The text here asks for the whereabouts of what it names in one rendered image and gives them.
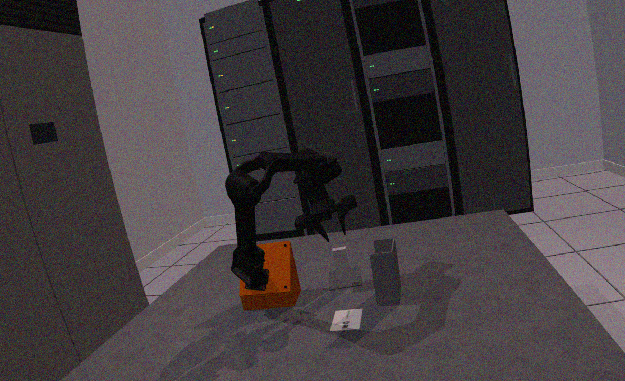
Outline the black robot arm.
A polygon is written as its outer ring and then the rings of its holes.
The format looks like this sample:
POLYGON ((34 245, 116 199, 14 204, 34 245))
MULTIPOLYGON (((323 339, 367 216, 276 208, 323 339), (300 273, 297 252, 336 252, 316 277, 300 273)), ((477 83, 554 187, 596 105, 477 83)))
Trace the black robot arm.
MULTIPOLYGON (((296 174, 293 183, 302 183, 306 195, 321 191, 324 184, 342 172, 333 155, 327 159, 312 149, 302 149, 299 153, 262 152, 242 162, 226 177, 226 193, 235 207, 237 228, 237 249, 233 251, 231 271, 245 283, 245 289, 265 291, 268 284, 269 271, 263 268, 265 253, 255 244, 255 206, 269 188, 272 176, 285 171, 304 172, 296 174), (265 173, 259 182, 247 173, 260 167, 265 173)), ((327 195, 319 202, 315 198, 311 201, 311 215, 316 223, 330 220, 332 213, 337 212, 336 202, 327 195)))

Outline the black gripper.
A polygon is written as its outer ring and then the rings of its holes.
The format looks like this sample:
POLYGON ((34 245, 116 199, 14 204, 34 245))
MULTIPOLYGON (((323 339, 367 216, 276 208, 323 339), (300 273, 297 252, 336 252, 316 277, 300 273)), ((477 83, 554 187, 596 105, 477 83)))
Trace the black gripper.
MULTIPOLYGON (((315 198, 316 202, 319 202, 320 200, 322 200, 323 195, 327 195, 327 197, 329 198, 329 195, 325 187, 321 189, 319 192, 316 192, 311 195, 307 195, 307 197, 311 204, 311 199, 315 198)), ((340 198, 340 199, 341 199, 341 202, 339 204, 336 204, 336 206, 337 206, 338 218, 340 221, 340 225, 342 227, 342 231, 344 232, 344 235, 346 235, 345 215, 348 214, 349 210, 357 208, 357 201, 354 195, 352 194, 347 197, 340 198)), ((324 231, 323 226, 321 225, 321 223, 316 223, 312 215, 308 215, 308 214, 299 215, 298 217, 296 217, 294 221, 294 226, 297 231, 302 231, 303 229, 306 229, 308 226, 309 229, 314 229, 315 231, 319 232, 326 239, 326 241, 329 242, 328 236, 326 232, 324 231)))

